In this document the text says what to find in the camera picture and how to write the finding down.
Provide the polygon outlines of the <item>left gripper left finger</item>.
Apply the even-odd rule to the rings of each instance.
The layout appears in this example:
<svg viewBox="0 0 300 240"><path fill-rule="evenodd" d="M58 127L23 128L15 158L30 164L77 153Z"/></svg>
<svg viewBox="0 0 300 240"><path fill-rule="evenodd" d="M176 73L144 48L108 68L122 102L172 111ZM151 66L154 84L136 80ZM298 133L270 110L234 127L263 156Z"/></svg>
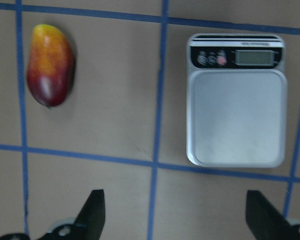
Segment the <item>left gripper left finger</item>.
<svg viewBox="0 0 300 240"><path fill-rule="evenodd" d="M72 223L62 223L49 230L42 240L99 240L106 221L105 194L92 190Z"/></svg>

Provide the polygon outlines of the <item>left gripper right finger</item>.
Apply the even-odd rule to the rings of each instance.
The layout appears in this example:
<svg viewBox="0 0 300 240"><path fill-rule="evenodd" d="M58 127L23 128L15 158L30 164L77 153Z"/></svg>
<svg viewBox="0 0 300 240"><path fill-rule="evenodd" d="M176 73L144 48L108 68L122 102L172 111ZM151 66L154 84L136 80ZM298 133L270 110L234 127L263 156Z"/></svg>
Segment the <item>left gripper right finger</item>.
<svg viewBox="0 0 300 240"><path fill-rule="evenodd" d="M258 190L246 193L245 221L256 240L300 240L300 221L288 221Z"/></svg>

